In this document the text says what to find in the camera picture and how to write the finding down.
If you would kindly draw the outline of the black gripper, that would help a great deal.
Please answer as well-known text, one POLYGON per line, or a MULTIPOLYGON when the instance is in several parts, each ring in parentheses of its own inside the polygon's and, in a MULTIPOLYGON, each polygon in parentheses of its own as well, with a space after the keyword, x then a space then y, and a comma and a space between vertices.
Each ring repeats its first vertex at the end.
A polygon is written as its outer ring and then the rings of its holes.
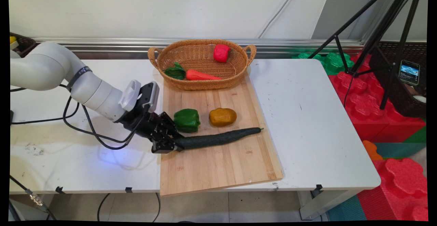
POLYGON ((143 108, 135 108, 130 112, 123 114, 119 119, 119 123, 127 130, 135 130, 135 134, 152 140, 152 153, 168 154, 172 151, 181 152, 184 147, 177 140, 184 138, 176 129, 176 124, 173 119, 162 112, 145 112, 143 108), (165 139, 163 136, 169 135, 172 138, 165 139))

